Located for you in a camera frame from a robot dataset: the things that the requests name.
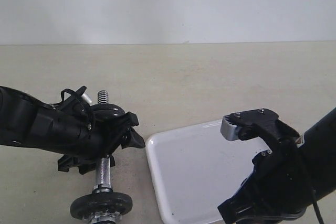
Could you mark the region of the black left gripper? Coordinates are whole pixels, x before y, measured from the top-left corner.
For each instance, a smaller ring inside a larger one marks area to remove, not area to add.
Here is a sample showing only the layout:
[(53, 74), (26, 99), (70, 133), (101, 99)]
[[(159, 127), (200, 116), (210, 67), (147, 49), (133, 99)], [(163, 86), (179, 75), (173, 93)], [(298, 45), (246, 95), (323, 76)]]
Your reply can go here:
[[(115, 124), (127, 129), (121, 139), (122, 149), (145, 148), (144, 138), (133, 128), (139, 125), (136, 114), (127, 112), (115, 118)], [(58, 161), (61, 172), (72, 167), (78, 167), (80, 174), (93, 171), (107, 139), (107, 121), (93, 124), (86, 113), (40, 110), (34, 120), (34, 148), (62, 154)]]

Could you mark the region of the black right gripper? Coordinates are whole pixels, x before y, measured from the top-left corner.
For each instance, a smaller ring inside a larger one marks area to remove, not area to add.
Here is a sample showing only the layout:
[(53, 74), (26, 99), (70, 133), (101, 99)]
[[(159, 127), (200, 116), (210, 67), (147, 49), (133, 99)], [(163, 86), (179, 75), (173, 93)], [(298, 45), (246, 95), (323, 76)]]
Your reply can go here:
[(299, 149), (284, 140), (270, 154), (253, 159), (254, 170), (217, 209), (224, 223), (280, 223), (301, 218), (315, 192)]

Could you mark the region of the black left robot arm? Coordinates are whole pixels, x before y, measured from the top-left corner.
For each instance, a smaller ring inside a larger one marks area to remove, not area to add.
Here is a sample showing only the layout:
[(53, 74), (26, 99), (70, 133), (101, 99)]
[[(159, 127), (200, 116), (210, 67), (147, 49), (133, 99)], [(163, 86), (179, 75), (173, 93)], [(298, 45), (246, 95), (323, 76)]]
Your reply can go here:
[(137, 115), (115, 104), (90, 105), (86, 89), (64, 89), (59, 103), (48, 104), (1, 87), (1, 145), (61, 154), (58, 170), (77, 167), (82, 175), (118, 147), (144, 148), (144, 138), (134, 129)]

